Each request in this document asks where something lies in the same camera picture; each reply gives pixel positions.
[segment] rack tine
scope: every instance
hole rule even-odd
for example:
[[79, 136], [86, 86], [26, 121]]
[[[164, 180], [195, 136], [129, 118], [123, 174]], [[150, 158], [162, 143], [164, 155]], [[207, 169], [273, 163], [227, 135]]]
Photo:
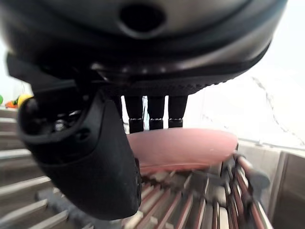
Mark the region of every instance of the rack tine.
[[146, 215], [141, 219], [138, 225], [135, 227], [136, 229], [143, 229], [145, 225], [150, 220], [151, 216], [158, 210], [158, 207], [170, 196], [171, 190], [168, 189], [165, 191], [162, 196], [157, 200], [157, 202], [150, 208], [150, 210], [146, 213]]
[[181, 192], [177, 193], [177, 195], [175, 196], [175, 199], [173, 200], [172, 204], [167, 209], [165, 215], [163, 216], [163, 218], [160, 220], [160, 222], [154, 229], [162, 229], [164, 227], [165, 223], [167, 222], [167, 220], [169, 219], [169, 217], [172, 215], [173, 211], [177, 207], [177, 205], [181, 199], [181, 194], [182, 194]]
[[212, 229], [220, 229], [220, 209], [218, 202], [213, 204]]
[[179, 217], [179, 220], [178, 220], [178, 223], [177, 223], [177, 226], [176, 226], [175, 229], [182, 229], [183, 228], [184, 224], [187, 221], [189, 213], [191, 211], [192, 205], [193, 205], [193, 195], [190, 194], [186, 203], [185, 203], [185, 205], [184, 205], [184, 208], [181, 212], [181, 215]]

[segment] metal surface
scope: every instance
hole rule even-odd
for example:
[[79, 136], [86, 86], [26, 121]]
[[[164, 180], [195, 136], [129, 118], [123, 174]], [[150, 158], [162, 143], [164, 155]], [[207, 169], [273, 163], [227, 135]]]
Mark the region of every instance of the metal surface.
[[66, 221], [68, 218], [68, 211], [63, 211], [49, 219], [44, 220], [43, 222], [36, 224], [35, 226], [29, 229], [50, 229], [54, 226]]
[[23, 149], [24, 144], [15, 132], [3, 132], [0, 129], [0, 150]]
[[274, 229], [303, 229], [305, 225], [305, 158], [283, 153], [273, 189]]
[[12, 118], [0, 118], [0, 130], [2, 132], [15, 132], [16, 121]]
[[50, 182], [48, 177], [38, 177], [31, 180], [20, 181], [16, 184], [0, 187], [0, 199], [10, 198], [13, 195], [20, 194], [23, 191]]
[[27, 149], [0, 151], [0, 160], [4, 160], [4, 159], [13, 160], [13, 159], [20, 159], [27, 157], [31, 157], [31, 153]]
[[4, 109], [0, 108], [0, 117], [1, 118], [16, 118], [17, 117], [17, 110], [16, 109]]
[[37, 211], [44, 210], [47, 207], [47, 203], [48, 201], [46, 199], [41, 200], [6, 214], [0, 219], [0, 227], [10, 223], [15, 223], [18, 220], [29, 217], [31, 214], [36, 213]]

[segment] white wall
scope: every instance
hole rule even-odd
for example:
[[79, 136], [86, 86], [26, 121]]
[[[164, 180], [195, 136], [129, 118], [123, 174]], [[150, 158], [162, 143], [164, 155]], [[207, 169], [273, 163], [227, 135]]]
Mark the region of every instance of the white wall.
[[0, 94], [3, 96], [3, 104], [10, 100], [17, 99], [22, 94], [32, 94], [31, 87], [28, 83], [14, 79], [8, 76], [6, 66], [6, 46], [0, 40]]

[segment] dish rack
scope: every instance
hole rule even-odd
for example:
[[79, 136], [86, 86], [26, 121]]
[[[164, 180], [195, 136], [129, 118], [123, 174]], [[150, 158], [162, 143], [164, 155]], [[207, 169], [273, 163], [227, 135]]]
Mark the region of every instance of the dish rack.
[[202, 170], [142, 174], [142, 203], [134, 216], [92, 218], [52, 185], [24, 149], [16, 112], [0, 110], [0, 117], [1, 229], [273, 228], [260, 203], [270, 181], [237, 151]]

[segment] orange object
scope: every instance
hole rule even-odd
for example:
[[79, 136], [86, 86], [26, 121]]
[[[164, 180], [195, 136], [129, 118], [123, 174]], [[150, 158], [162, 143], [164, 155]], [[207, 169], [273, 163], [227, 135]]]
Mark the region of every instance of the orange object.
[[151, 130], [127, 138], [144, 173], [209, 167], [225, 161], [237, 146], [235, 135], [209, 129]]
[[18, 108], [16, 100], [9, 101], [5, 104], [5, 108]]

